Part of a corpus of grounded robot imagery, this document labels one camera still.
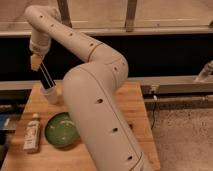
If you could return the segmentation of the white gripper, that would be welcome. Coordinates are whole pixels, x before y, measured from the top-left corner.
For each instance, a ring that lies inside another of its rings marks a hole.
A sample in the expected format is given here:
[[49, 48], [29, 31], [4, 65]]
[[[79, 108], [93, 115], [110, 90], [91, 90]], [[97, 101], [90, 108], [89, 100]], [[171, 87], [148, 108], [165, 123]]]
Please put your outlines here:
[[37, 71], [49, 52], [51, 46], [51, 38], [45, 33], [33, 31], [30, 37], [29, 48], [33, 55], [30, 57], [31, 69]]

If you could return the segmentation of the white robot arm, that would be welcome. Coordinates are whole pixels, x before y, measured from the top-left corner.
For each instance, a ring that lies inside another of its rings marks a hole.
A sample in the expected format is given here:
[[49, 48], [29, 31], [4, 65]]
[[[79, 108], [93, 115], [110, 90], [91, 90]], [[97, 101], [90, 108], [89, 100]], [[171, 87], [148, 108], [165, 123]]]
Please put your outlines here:
[[153, 171], [140, 144], [116, 106], [114, 92], [128, 77], [125, 57], [109, 45], [61, 23], [49, 6], [32, 5], [31, 68], [38, 70], [56, 40], [83, 61], [63, 78], [65, 106], [98, 171]]

